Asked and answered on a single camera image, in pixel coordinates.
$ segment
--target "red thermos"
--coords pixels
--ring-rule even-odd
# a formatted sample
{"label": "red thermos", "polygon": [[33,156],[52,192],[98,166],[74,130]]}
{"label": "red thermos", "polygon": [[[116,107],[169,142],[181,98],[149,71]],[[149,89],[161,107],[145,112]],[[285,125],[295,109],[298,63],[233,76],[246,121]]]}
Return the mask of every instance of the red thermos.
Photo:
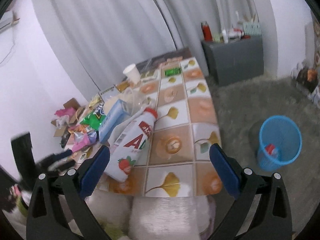
{"label": "red thermos", "polygon": [[212,41],[210,27],[206,21],[201,23],[201,28],[202,28],[204,40],[205,41]]}

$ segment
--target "blue trash can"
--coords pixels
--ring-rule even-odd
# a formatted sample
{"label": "blue trash can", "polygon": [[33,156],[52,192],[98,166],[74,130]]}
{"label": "blue trash can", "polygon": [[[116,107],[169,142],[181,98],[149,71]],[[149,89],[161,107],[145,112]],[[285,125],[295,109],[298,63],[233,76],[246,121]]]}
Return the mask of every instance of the blue trash can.
{"label": "blue trash can", "polygon": [[[299,156],[302,136],[297,125],[288,117],[275,115],[262,124],[259,132],[260,147],[257,154],[259,166],[265,171],[274,171],[290,164]],[[273,144],[277,156],[269,155],[265,148]]]}

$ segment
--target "cardboard box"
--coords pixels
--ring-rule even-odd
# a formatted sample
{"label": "cardboard box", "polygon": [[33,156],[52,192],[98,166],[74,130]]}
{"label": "cardboard box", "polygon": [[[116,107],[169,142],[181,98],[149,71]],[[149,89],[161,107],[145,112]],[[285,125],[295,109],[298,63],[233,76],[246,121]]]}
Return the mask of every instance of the cardboard box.
{"label": "cardboard box", "polygon": [[[70,99],[68,102],[63,104],[64,108],[70,108],[73,107],[74,109],[76,109],[76,113],[70,118],[68,125],[63,126],[61,128],[58,128],[53,137],[60,137],[62,136],[65,131],[68,129],[68,127],[76,125],[76,121],[77,119],[80,117],[80,115],[82,114],[83,110],[85,109],[84,106],[80,106],[78,101],[75,98]],[[52,120],[51,123],[56,126],[56,120]]]}

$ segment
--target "red bottle cap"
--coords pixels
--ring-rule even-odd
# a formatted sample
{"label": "red bottle cap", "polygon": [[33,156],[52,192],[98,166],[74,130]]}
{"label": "red bottle cap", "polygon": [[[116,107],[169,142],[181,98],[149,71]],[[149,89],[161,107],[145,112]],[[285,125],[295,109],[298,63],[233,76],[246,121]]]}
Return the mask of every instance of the red bottle cap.
{"label": "red bottle cap", "polygon": [[153,116],[155,117],[155,119],[158,118],[158,113],[157,113],[156,110],[154,110],[154,109],[152,109],[152,108],[150,108],[150,107],[147,107],[144,111],[153,114]]}

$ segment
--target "carpet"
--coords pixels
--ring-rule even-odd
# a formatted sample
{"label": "carpet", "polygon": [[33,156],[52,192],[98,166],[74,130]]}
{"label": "carpet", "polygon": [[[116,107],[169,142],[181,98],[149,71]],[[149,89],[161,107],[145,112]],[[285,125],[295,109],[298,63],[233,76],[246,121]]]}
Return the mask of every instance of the carpet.
{"label": "carpet", "polygon": [[[222,149],[242,167],[250,167],[256,174],[272,174],[263,171],[256,163],[262,123],[272,115],[285,115],[300,128],[300,156],[294,163],[277,171],[289,196],[293,231],[299,233],[320,201],[320,110],[292,85],[289,78],[273,81],[258,77],[227,87],[217,87],[212,77],[208,77],[207,82],[218,116]],[[233,198],[222,190],[215,199],[217,227],[232,205]],[[258,201],[256,196],[239,233],[248,229]]]}

